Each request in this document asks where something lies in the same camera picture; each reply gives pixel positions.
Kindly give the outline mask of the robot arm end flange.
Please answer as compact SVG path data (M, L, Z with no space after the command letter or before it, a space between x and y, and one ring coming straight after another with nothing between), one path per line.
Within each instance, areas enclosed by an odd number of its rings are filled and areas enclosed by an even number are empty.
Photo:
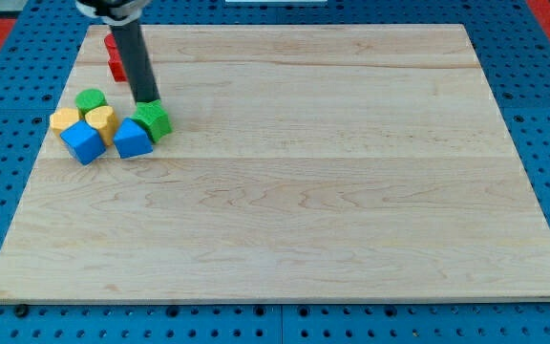
M101 19L106 25L124 26L141 17L152 0L76 0L76 8L85 16Z

